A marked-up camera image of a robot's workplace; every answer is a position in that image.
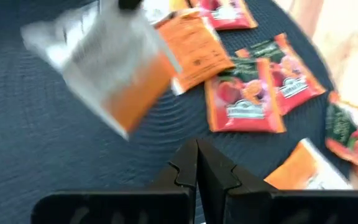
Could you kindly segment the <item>round dark blue woven placemat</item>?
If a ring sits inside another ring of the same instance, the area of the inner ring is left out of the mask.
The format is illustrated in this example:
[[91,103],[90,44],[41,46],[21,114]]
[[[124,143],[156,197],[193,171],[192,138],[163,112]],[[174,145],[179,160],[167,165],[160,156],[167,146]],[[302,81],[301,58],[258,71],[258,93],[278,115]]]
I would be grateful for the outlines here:
[[344,175],[349,173],[349,163],[324,143],[326,95],[286,115],[283,134],[212,133],[203,85],[180,96],[168,91],[123,139],[22,42],[22,26],[55,19],[92,1],[0,0],[0,224],[29,224],[34,204],[55,190],[146,186],[193,138],[213,143],[262,178],[309,138]]

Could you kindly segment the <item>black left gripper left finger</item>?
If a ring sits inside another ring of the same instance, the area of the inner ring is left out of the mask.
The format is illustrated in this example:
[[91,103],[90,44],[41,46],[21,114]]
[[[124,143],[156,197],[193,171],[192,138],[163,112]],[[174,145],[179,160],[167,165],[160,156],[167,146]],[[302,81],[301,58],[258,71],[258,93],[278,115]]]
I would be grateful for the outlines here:
[[194,224],[197,161],[189,140],[146,188],[54,192],[35,204],[31,224]]

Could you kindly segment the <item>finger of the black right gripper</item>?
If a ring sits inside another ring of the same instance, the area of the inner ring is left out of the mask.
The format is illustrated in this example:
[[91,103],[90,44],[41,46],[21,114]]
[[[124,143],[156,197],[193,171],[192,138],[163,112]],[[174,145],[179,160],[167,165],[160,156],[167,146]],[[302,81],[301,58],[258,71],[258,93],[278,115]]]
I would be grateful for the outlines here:
[[140,7],[142,0],[118,0],[121,10],[136,10]]

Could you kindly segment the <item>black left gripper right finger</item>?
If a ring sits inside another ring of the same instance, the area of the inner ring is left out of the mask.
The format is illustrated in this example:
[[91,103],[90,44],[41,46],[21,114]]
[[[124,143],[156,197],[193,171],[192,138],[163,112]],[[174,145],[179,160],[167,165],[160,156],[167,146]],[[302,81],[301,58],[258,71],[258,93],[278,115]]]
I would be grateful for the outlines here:
[[358,190],[278,190],[198,140],[206,224],[358,224]]

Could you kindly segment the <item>white orange Tazo tea packet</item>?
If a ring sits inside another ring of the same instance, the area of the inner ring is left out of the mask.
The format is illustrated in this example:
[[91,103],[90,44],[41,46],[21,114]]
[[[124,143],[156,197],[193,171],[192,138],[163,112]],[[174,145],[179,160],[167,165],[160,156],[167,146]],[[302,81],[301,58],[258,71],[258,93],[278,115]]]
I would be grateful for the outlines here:
[[199,11],[177,11],[157,30],[181,66],[172,78],[172,91],[176,95],[234,67],[208,18]]
[[190,0],[169,0],[168,4],[171,11],[180,11],[192,8]]
[[21,29],[25,47],[123,138],[181,70],[156,29],[166,15],[153,15],[143,1],[121,10],[118,0],[95,0]]
[[264,181],[280,190],[353,189],[308,138],[302,139],[287,160]]

